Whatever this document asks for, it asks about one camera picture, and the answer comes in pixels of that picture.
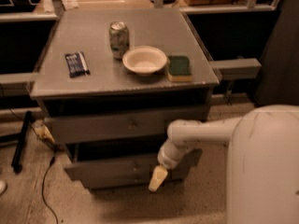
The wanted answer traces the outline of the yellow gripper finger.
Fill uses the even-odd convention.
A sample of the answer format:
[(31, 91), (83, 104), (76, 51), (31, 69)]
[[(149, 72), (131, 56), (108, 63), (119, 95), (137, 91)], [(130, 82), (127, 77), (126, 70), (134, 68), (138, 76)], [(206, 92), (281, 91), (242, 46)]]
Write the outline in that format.
[(151, 180), (149, 182), (149, 190), (155, 192), (163, 184), (168, 175), (168, 171), (162, 166), (158, 165), (154, 168)]

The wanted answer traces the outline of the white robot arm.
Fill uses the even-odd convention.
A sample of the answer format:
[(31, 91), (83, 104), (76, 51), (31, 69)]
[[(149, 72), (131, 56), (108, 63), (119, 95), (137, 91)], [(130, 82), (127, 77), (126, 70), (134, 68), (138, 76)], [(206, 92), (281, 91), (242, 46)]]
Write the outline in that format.
[(267, 105), (210, 122), (177, 119), (167, 128), (149, 190), (203, 144), (228, 146), (227, 224), (299, 224), (299, 106)]

